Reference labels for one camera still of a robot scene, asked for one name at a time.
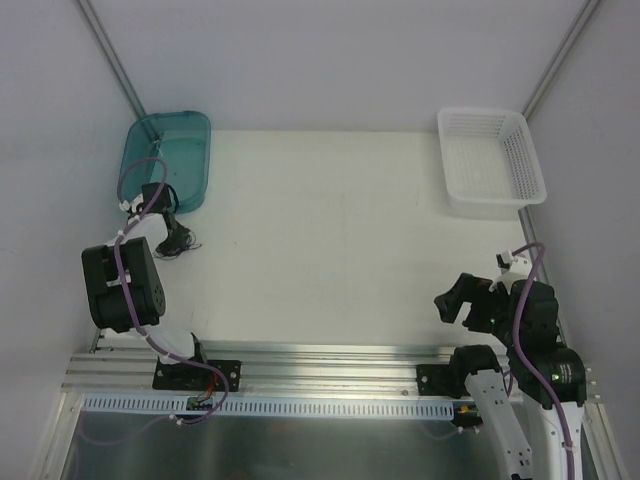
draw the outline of white plastic basket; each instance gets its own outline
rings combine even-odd
[[[449,201],[458,213],[512,216],[547,198],[538,156],[521,114],[444,108],[438,112],[438,130]]]

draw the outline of white table surface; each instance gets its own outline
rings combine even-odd
[[[437,135],[214,131],[205,203],[178,220],[202,247],[156,261],[161,322],[201,339],[459,345],[433,298],[493,278],[524,243],[510,221],[458,218]]]

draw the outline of teal plastic tray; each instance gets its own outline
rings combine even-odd
[[[162,158],[169,167],[167,182],[176,190],[178,213],[202,205],[209,183],[211,122],[200,112],[157,113],[138,120],[129,129],[120,175],[134,162]],[[122,194],[131,202],[142,185],[162,179],[162,166],[144,163],[127,176]]]

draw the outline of cable tie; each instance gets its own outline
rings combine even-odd
[[[565,442],[562,442],[562,448],[571,453],[578,453],[578,447],[575,445],[568,446]]]

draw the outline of white cable clip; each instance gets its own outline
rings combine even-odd
[[[564,448],[567,452],[571,452],[574,455],[578,453],[578,447],[576,445],[567,446],[565,442],[562,442],[562,448]]]
[[[531,262],[523,256],[514,256],[511,250],[499,254],[498,263],[500,276],[489,286],[490,292],[495,291],[499,283],[502,283],[507,291],[510,292],[513,283],[517,280],[526,279],[531,271]]]

